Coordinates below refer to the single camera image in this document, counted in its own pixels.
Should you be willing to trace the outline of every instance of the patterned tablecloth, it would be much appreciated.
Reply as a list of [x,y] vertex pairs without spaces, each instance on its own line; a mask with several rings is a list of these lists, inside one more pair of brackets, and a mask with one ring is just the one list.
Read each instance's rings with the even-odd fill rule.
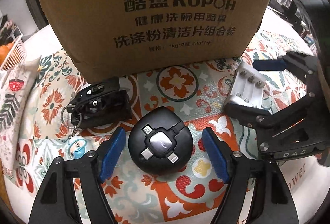
[[[311,53],[301,41],[259,30],[242,57],[179,65],[120,79],[128,89],[133,118],[84,130],[81,135],[98,145],[117,126],[127,137],[136,122],[158,106],[166,106],[183,119],[194,140],[188,164],[175,174],[151,176],[135,166],[124,149],[113,177],[102,185],[118,223],[159,223],[188,218],[219,206],[226,185],[217,178],[201,142],[202,130],[211,127],[232,150],[256,158],[256,135],[222,112],[223,103],[240,62],[274,59],[287,50]],[[5,177],[24,194],[35,197],[46,171],[56,156],[68,159],[68,135],[60,121],[61,109],[73,93],[87,86],[82,75],[61,49],[44,55],[42,66],[24,111],[14,171]],[[267,85],[262,107],[275,113],[305,95],[305,86],[290,73],[264,72]],[[85,221],[88,214],[80,181],[74,180],[76,197]]]

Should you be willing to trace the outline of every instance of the key ring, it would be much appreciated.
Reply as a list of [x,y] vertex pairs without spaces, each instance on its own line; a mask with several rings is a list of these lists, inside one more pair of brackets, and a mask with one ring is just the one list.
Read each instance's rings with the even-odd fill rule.
[[70,130],[77,130],[78,129],[78,127],[80,126],[80,124],[81,124],[81,122],[82,122],[82,114],[79,112],[79,122],[78,122],[78,124],[76,125],[76,126],[68,126],[68,125],[66,125],[66,123],[64,122],[64,120],[63,120],[63,113],[64,113],[64,111],[67,109],[67,108],[70,108],[70,107],[72,107],[72,108],[74,108],[75,107],[75,105],[66,105],[63,109],[62,109],[62,111],[61,111],[61,122],[62,122],[62,124],[65,126],[65,127],[67,127],[68,129],[70,129]]

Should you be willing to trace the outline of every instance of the orange fruit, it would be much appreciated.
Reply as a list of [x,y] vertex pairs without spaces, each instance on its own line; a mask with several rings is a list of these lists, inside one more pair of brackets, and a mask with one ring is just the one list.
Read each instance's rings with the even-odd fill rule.
[[5,45],[0,46],[0,65],[2,65],[9,51],[10,50],[8,49],[7,46]]
[[10,50],[14,46],[14,43],[13,42],[9,42],[6,46]]

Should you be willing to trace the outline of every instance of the keychain figure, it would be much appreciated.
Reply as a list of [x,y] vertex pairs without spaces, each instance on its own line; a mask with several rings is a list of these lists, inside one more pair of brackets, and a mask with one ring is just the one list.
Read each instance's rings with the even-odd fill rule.
[[93,150],[93,146],[82,136],[77,135],[69,139],[68,154],[71,159],[79,159],[90,150]]

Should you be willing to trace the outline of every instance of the cardboard box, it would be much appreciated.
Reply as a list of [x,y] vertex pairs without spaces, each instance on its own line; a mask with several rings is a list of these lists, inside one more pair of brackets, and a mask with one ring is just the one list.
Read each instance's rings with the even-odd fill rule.
[[40,0],[89,82],[242,55],[269,0]]

